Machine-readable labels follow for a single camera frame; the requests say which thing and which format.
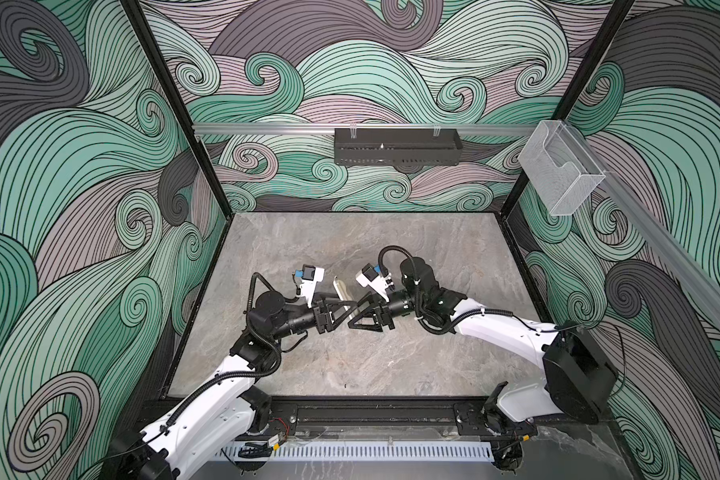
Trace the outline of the white remote control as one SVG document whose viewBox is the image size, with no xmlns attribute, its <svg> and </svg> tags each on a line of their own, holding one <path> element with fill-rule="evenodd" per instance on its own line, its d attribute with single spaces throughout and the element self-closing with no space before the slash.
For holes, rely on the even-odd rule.
<svg viewBox="0 0 720 480">
<path fill-rule="evenodd" d="M 343 280 L 339 279 L 338 277 L 335 277 L 332 282 L 332 285 L 334 287 L 336 294 L 338 295 L 338 297 L 341 301 L 352 301 L 353 300 L 353 297 L 352 297 L 351 293 L 349 292 L 349 289 L 348 289 L 346 283 Z"/>
</svg>

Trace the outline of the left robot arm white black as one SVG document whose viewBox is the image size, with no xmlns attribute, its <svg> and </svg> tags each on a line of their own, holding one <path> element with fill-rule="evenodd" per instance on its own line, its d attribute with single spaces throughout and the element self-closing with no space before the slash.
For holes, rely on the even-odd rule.
<svg viewBox="0 0 720 480">
<path fill-rule="evenodd" d="M 303 266 L 293 275 L 297 294 L 287 298 L 254 273 L 245 327 L 229 354 L 167 413 L 113 440 L 101 464 L 112 466 L 118 479 L 189 479 L 228 443 L 249 433 L 265 437 L 254 451 L 272 453 L 282 435 L 268 430 L 271 398 L 257 381 L 280 368 L 284 338 L 306 338 L 311 329 L 333 331 L 357 305 L 339 279 L 332 291 L 318 291 L 323 277 L 323 269 Z"/>
</svg>

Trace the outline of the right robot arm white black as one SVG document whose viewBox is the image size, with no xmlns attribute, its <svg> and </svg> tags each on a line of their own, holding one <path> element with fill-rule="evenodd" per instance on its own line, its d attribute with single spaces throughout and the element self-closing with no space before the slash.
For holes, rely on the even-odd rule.
<svg viewBox="0 0 720 480">
<path fill-rule="evenodd" d="M 382 331 L 395 319 L 412 316 L 428 333 L 477 338 L 533 363 L 539 376 L 498 385 L 486 406 L 514 423 L 565 415 L 584 424 L 604 417 L 618 371 L 589 329 L 557 326 L 492 309 L 464 293 L 442 287 L 420 257 L 386 246 L 376 264 L 356 275 L 367 289 L 358 300 L 350 328 Z"/>
</svg>

